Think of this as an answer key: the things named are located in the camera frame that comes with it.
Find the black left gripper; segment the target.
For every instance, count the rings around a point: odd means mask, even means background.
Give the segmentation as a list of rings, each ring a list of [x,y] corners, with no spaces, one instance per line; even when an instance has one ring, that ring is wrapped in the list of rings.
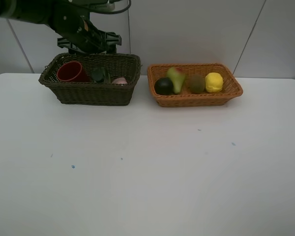
[[[80,31],[74,35],[57,39],[57,46],[68,49],[70,54],[115,54],[121,45],[121,36],[113,32]]]

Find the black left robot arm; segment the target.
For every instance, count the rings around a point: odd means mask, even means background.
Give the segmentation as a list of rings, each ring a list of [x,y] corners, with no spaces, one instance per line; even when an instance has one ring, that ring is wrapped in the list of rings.
[[[99,30],[89,15],[121,14],[131,3],[115,10],[113,0],[0,0],[0,18],[48,26],[60,35],[57,45],[71,54],[112,54],[122,44],[121,36]]]

